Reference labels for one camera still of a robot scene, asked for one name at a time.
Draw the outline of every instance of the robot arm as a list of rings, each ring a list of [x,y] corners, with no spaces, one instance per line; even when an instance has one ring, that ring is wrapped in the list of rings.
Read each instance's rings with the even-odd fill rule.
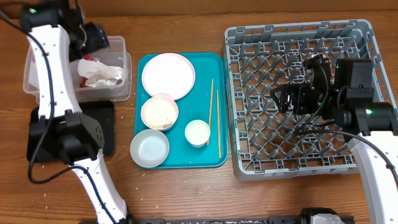
[[[338,59],[334,84],[330,84],[329,60],[323,55],[306,59],[303,65],[312,70],[311,83],[283,84],[271,90],[271,97],[279,111],[285,113],[292,109],[295,114],[318,112],[317,115],[323,119],[334,119],[334,123],[343,129],[340,133],[346,134],[345,141],[349,142],[358,164],[371,223],[396,222],[398,180],[391,171],[398,166],[398,119],[389,103],[373,102],[371,61]],[[325,85],[329,85],[328,94],[325,93]],[[321,102],[325,96],[328,97],[323,104]],[[315,129],[302,133],[330,132]],[[382,158],[384,155],[378,154],[362,141],[353,139],[350,134],[363,136],[374,144],[394,168],[386,166],[386,160]]]
[[[93,203],[98,223],[132,223],[128,207],[114,187],[105,166],[102,147],[106,140],[103,139],[101,125],[82,113],[69,69],[70,60],[107,47],[109,43],[102,28],[93,24],[83,26],[79,20],[81,16],[77,16],[67,2],[48,1],[25,8],[21,14],[21,27],[41,43],[52,71],[56,103],[54,122],[41,149],[69,166],[80,166],[88,171],[97,192],[85,171],[73,169]],[[60,11],[63,12],[62,15],[54,14]],[[42,51],[31,38],[28,37],[28,40],[34,53],[40,84],[40,121],[31,124],[30,135],[38,139],[50,117],[50,80]]]
[[[391,131],[373,131],[364,138],[382,150],[395,167],[398,166],[398,136]],[[398,220],[397,184],[391,170],[386,168],[386,162],[362,141],[352,139],[349,145],[361,174],[371,223],[393,223]]]

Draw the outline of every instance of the bowl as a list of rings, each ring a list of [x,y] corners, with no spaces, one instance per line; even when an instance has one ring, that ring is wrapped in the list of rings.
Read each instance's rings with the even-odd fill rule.
[[[134,137],[130,145],[133,161],[144,168],[161,165],[169,154],[169,140],[161,131],[147,129]]]
[[[178,118],[178,106],[167,96],[155,96],[147,100],[141,108],[141,120],[151,129],[166,131]]]
[[[202,147],[210,138],[210,127],[202,120],[194,120],[185,128],[185,138],[193,147]]]

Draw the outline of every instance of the white plate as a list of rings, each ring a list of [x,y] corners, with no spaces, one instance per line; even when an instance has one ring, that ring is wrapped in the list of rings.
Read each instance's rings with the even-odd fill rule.
[[[184,56],[174,53],[152,58],[142,71],[142,85],[150,96],[184,97],[195,83],[195,69]]]
[[[130,155],[139,166],[151,168],[167,158],[169,154],[169,140],[162,132],[147,129],[134,137],[130,145]]]

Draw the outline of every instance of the crumpled paper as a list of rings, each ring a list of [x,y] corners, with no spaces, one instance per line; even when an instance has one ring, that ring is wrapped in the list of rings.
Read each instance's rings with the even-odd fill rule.
[[[77,72],[87,78],[85,85],[90,87],[115,85],[122,79],[123,68],[107,66],[101,62],[81,59]]]

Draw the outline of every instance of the clear plastic container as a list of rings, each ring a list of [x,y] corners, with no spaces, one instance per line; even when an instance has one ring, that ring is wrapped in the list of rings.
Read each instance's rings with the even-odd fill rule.
[[[123,101],[130,98],[132,82],[131,56],[126,52],[126,44],[123,37],[108,37],[108,40],[109,48],[101,49],[90,54],[90,56],[98,58],[105,65],[123,68],[122,79],[118,84],[113,86],[80,88],[81,76],[77,72],[78,60],[71,62],[69,66],[73,80],[73,89],[79,102],[97,100]],[[36,102],[39,103],[39,81],[37,79],[35,58],[31,48],[29,48],[25,63],[23,89],[26,93],[34,95]]]

